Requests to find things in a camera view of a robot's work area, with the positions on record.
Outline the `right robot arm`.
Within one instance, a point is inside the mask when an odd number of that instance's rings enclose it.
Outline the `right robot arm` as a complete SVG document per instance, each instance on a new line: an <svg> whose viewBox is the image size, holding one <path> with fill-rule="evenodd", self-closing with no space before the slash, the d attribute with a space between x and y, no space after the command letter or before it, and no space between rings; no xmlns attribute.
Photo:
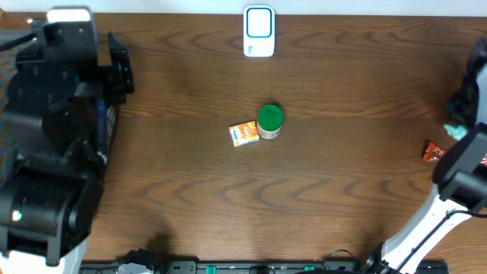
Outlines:
<svg viewBox="0 0 487 274"><path fill-rule="evenodd" d="M363 273L415 273L430 251L456 226L485 218L486 40L467 61L460 90L444 106L466 134L440 158L428 198L406 225L363 263Z"/></svg>

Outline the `red chocolate bar wrapper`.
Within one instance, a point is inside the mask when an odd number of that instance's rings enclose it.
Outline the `red chocolate bar wrapper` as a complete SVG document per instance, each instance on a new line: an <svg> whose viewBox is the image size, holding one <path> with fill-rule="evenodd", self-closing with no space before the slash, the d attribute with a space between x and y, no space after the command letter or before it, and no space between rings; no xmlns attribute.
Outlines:
<svg viewBox="0 0 487 274"><path fill-rule="evenodd" d="M460 143L449 149L443 149L433 142L429 142L422 160L424 162L439 162L442 159L452 160L453 163L478 164L486 166L486 144Z"/></svg>

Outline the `small orange snack box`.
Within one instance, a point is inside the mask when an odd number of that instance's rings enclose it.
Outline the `small orange snack box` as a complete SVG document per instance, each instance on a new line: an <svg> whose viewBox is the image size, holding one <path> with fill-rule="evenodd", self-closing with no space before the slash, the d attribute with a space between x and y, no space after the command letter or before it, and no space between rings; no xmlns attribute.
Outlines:
<svg viewBox="0 0 487 274"><path fill-rule="evenodd" d="M255 121L230 126L229 133L234 147L258 142L260 139Z"/></svg>

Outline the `light blue tissue pack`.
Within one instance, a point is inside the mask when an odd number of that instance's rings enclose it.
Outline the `light blue tissue pack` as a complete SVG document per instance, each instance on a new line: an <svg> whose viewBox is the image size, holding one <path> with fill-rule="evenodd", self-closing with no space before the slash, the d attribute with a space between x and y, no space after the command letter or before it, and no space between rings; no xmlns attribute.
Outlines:
<svg viewBox="0 0 487 274"><path fill-rule="evenodd" d="M447 134L456 141L460 141L469 131L469 128L463 125L444 124L443 127Z"/></svg>

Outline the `green lid jar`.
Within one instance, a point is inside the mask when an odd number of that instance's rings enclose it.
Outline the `green lid jar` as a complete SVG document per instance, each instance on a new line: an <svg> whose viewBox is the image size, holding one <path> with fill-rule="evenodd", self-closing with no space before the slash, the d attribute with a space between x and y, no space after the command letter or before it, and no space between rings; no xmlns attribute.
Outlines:
<svg viewBox="0 0 487 274"><path fill-rule="evenodd" d="M256 127L259 136L264 139L274 139L281 131L284 113L276 105L263 106L258 113Z"/></svg>

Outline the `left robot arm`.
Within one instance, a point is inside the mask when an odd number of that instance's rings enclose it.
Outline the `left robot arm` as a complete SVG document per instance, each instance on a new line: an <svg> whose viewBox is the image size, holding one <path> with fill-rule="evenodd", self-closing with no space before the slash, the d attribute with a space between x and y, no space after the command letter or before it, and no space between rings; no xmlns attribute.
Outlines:
<svg viewBox="0 0 487 274"><path fill-rule="evenodd" d="M2 123L14 143L1 184L1 271L76 273L103 195L119 107L134 92L129 51L93 21L35 26L20 38Z"/></svg>

